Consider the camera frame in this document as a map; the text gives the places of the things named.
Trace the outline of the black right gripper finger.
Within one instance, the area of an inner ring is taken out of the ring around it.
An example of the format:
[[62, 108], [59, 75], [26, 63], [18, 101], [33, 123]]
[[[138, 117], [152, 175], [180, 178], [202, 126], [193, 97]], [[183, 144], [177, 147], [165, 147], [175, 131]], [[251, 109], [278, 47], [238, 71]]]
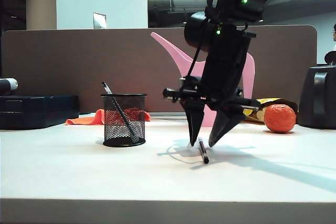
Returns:
[[183, 109], [188, 121], [188, 130], [190, 135], [190, 144], [194, 146], [204, 118], [205, 104], [195, 100], [185, 100]]
[[245, 119], [242, 108], [217, 111], [215, 121], [208, 139], [213, 147], [227, 132]]

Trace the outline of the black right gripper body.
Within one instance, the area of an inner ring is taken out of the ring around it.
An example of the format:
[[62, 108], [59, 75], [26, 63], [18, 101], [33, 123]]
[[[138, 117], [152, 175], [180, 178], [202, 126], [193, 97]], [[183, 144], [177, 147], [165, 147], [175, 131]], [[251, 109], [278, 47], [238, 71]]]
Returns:
[[196, 62], [193, 61], [180, 88], [164, 89], [164, 98], [182, 104], [188, 101], [207, 104], [212, 110], [231, 106], [251, 110], [260, 107], [257, 100], [243, 98], [237, 89], [250, 41], [256, 34], [233, 24], [188, 22], [184, 37], [189, 45], [207, 53], [205, 66], [201, 77], [194, 77], [192, 70]]

